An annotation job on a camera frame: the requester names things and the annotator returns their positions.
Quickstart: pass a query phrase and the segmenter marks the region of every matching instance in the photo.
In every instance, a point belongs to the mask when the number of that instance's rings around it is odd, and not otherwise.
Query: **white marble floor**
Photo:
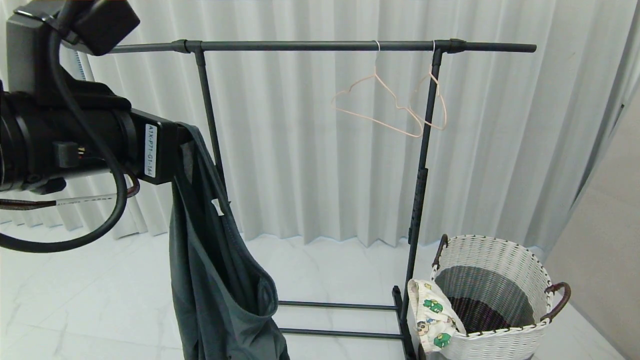
[[[63,229],[0,225],[21,238],[65,239]],[[167,235],[103,238],[61,254],[0,252],[2,360],[179,360],[180,339],[172,308]],[[401,284],[408,246],[356,240],[270,236],[248,246],[273,276],[281,300],[392,304]],[[416,277],[427,277],[435,247],[421,247]],[[397,332],[393,313],[280,307],[281,327]],[[395,340],[287,335],[294,360],[401,360]],[[622,357],[568,306],[536,353],[539,360]]]

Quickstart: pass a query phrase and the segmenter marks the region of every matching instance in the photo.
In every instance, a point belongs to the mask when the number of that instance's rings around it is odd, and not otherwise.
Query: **clothing rack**
[[[533,53],[536,46],[532,44],[504,44],[493,42],[466,42],[460,39],[432,40],[432,41],[239,41],[239,42],[208,42],[196,40],[176,40],[163,44],[120,45],[111,53],[149,53],[158,51],[175,51],[178,53],[195,55],[195,62],[200,75],[200,86],[204,100],[207,122],[213,146],[213,155],[221,178],[224,179],[220,145],[216,132],[209,80],[207,78],[207,62],[204,56],[206,51],[433,51],[431,60],[431,73],[433,78],[429,84],[427,98],[427,110],[424,119],[431,122],[433,119],[433,107],[436,99],[437,83],[440,73],[440,64],[444,53],[454,54],[463,51],[499,51],[507,53]],[[418,175],[415,183],[415,196],[413,198],[413,210],[409,227],[408,241],[410,244],[409,259],[406,267],[406,279],[404,281],[404,295],[400,287],[394,286],[391,293],[394,305],[367,305],[367,304],[339,304],[333,302],[304,302],[304,301],[280,301],[283,306],[321,307],[330,309],[354,309],[354,310],[378,310],[393,311],[398,321],[398,334],[385,334],[376,332],[353,331],[329,331],[313,329],[281,329],[286,334],[305,334],[318,336],[341,336],[350,338],[373,338],[401,340],[406,360],[417,360],[416,351],[412,343],[412,334],[407,322],[409,308],[409,296],[406,284],[413,277],[415,256],[418,249],[418,235],[422,220],[422,208],[424,194],[426,192],[428,169],[426,168],[427,149],[431,127],[425,126],[418,161]]]

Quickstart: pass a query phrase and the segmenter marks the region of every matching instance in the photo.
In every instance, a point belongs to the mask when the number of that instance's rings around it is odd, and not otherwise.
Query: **laundry basket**
[[[442,236],[431,280],[442,289],[467,334],[454,333],[437,357],[448,360],[525,360],[571,296],[552,284],[528,249],[478,235]],[[554,293],[564,294],[553,307]]]

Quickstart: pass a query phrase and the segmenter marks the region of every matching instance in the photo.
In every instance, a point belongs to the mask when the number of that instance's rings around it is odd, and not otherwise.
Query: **curtain fold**
[[[449,125],[431,131],[422,243],[442,233],[476,233],[551,249],[592,165],[601,126],[611,128],[611,109],[628,98],[639,73],[629,60],[638,54],[636,1],[131,4],[141,25],[125,44],[180,38],[537,44],[534,54],[444,55],[440,83]],[[430,52],[205,57],[230,200],[245,238],[357,237],[368,246],[376,240],[395,245],[407,235],[420,139],[335,111],[330,99],[372,74],[377,59],[378,74],[404,106],[428,73]],[[211,146],[192,54],[81,54],[80,60],[87,78],[108,84],[136,108],[199,126]],[[427,88],[412,102],[417,113],[424,114]],[[372,80],[337,105],[416,130]],[[442,116],[436,102],[434,121],[441,124]],[[111,183],[107,175],[93,177],[70,191],[110,192]],[[58,215],[92,225],[112,205]],[[170,206],[169,187],[144,184],[117,236],[166,231]],[[0,220],[7,216],[0,213]],[[61,221],[51,216],[50,224]]]

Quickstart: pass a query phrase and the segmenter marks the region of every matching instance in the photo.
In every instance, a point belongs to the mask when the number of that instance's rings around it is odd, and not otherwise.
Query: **brown basket handle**
[[[442,238],[440,239],[440,246],[438,247],[438,252],[436,252],[436,258],[433,260],[433,264],[431,266],[437,266],[440,268],[440,255],[442,255],[442,249],[449,246],[449,237],[446,234],[442,234]]]
[[[542,318],[540,318],[540,321],[548,318],[549,321],[551,322],[558,315],[558,313],[562,311],[564,306],[567,305],[567,303],[569,302],[569,298],[571,297],[571,286],[569,286],[569,284],[567,284],[566,282],[559,282],[557,284],[553,284],[549,286],[547,289],[545,289],[545,293],[548,293],[548,292],[555,293],[561,288],[564,288],[564,294],[562,296],[562,299],[560,299],[560,302],[558,302],[558,305],[556,305],[556,307],[554,307],[549,314],[542,316]]]

